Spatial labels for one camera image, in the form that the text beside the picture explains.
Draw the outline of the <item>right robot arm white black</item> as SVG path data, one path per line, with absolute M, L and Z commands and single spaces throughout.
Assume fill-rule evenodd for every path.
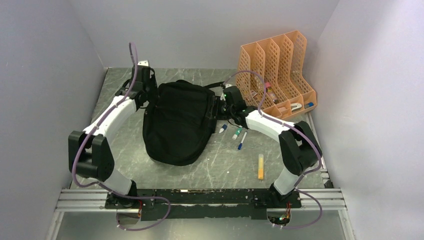
M 218 111 L 222 116 L 278 142 L 283 169 L 270 187 L 273 191 L 269 199 L 275 207 L 282 207 L 303 177 L 322 166 L 322 150 L 310 125 L 305 121 L 284 121 L 248 106 L 236 86 L 223 87 L 222 95 L 224 99 Z

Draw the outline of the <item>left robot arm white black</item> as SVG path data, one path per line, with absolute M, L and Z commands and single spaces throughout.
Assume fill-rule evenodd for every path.
M 75 185 L 98 185 L 118 196 L 126 208 L 138 203 L 137 185 L 116 169 L 110 143 L 122 124 L 157 95 L 155 71 L 147 60 L 142 60 L 133 67 L 132 78 L 115 93 L 108 108 L 84 130 L 69 135 L 69 170 Z

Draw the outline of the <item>black student backpack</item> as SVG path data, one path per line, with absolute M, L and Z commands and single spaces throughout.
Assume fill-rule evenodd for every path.
M 193 164 L 216 130 L 220 97 L 206 86 L 185 80 L 162 83 L 158 99 L 148 104 L 142 136 L 148 156 L 173 166 Z

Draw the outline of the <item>yellow highlighter marker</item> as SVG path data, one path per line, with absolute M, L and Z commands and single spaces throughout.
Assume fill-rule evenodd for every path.
M 259 180 L 264 179 L 264 155 L 258 155 L 258 170 L 257 170 L 257 178 Z

